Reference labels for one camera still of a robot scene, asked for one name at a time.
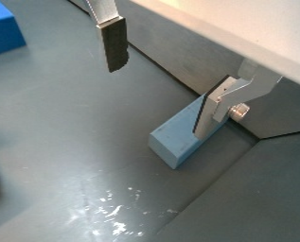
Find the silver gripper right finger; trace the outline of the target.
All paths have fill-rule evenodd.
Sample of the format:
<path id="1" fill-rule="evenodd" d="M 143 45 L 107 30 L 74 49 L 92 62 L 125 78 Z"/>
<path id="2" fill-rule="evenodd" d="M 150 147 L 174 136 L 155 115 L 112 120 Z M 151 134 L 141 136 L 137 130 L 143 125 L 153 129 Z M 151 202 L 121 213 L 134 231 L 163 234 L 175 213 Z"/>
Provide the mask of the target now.
<path id="1" fill-rule="evenodd" d="M 245 102 L 266 95 L 282 76 L 253 60 L 244 60 L 238 78 L 228 77 L 205 95 L 199 107 L 194 136 L 202 140 L 217 126 L 232 117 L 240 121 L 249 111 Z"/>

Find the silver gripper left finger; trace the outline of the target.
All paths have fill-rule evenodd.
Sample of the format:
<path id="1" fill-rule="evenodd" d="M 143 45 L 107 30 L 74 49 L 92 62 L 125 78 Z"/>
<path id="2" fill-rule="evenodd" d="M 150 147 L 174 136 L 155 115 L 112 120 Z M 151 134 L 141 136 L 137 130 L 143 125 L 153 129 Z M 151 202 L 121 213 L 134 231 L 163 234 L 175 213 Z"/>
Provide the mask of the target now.
<path id="1" fill-rule="evenodd" d="M 129 59 L 127 22 L 119 15 L 114 0 L 83 0 L 87 12 L 99 30 L 108 72 L 119 70 Z"/>

